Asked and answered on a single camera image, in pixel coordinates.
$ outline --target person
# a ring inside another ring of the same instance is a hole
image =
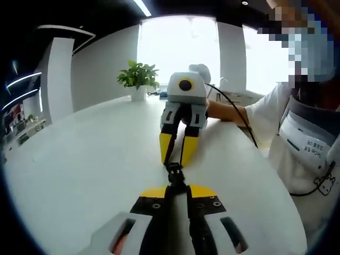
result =
[[[275,17],[280,19],[282,32],[288,31],[287,34],[293,38],[298,29],[303,31],[303,28],[306,28],[307,24],[309,26],[309,22],[313,21],[310,20],[311,17],[315,17],[307,15],[306,9],[303,9],[307,7],[306,5],[299,8],[291,5],[287,0],[267,0],[267,2],[274,9]],[[261,98],[257,103],[247,107],[238,107],[238,109],[258,140],[261,142],[271,141],[268,159],[288,191],[294,194],[304,194],[317,188],[310,195],[292,196],[301,216],[308,249],[311,249],[327,226],[340,195],[340,148],[335,152],[337,156],[335,167],[327,177],[324,176],[325,181],[318,187],[321,181],[320,177],[310,171],[291,153],[289,145],[279,135],[279,127],[293,87],[296,86],[296,89],[300,88],[299,92],[304,91],[301,90],[302,88],[312,92],[307,93],[307,102],[309,103],[306,104],[309,107],[334,114],[328,127],[331,129],[330,126],[334,125],[338,128],[335,135],[339,136],[340,65],[337,64],[339,53],[336,44],[339,38],[340,22],[325,1],[314,0],[309,1],[308,4],[308,7],[313,7],[314,14],[319,13],[321,18],[327,18],[328,32],[334,36],[334,41],[329,40],[329,36],[321,32],[321,27],[317,27],[317,25],[313,27],[313,33],[302,33],[299,42],[289,41],[289,47],[294,48],[295,52],[297,50],[301,52],[300,60],[295,62],[295,76],[291,76],[289,82],[279,83],[271,93]],[[301,42],[307,42],[306,50],[303,50]],[[320,58],[311,56],[316,54],[319,54]],[[307,68],[306,75],[302,75],[303,67]],[[242,118],[233,106],[211,100],[208,104],[208,116],[244,125]]]

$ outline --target white pillar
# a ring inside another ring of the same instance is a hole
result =
[[[38,69],[41,74],[41,101],[46,124],[73,113],[71,60],[74,39],[56,37],[47,47]]]

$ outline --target white tabletop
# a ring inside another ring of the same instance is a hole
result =
[[[80,251],[95,230],[130,211],[145,189],[167,184],[158,140],[164,105],[156,97],[141,103],[124,97],[92,106],[46,127],[6,163],[14,205],[48,254]],[[253,227],[266,245],[285,250],[282,254],[303,254],[306,239],[291,197],[236,125],[209,119],[199,150],[183,171],[187,184],[216,191],[235,221],[246,217],[238,223]],[[175,209],[178,218],[186,220],[185,198],[176,205],[181,205]],[[187,222],[177,226],[179,254],[193,254]]]

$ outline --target potted plant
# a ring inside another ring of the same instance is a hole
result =
[[[159,87],[159,83],[156,81],[158,70],[155,70],[155,65],[149,66],[132,60],[129,60],[128,64],[130,68],[120,70],[122,73],[117,77],[117,81],[130,90],[132,101],[144,101],[146,86],[151,86],[154,89]]]

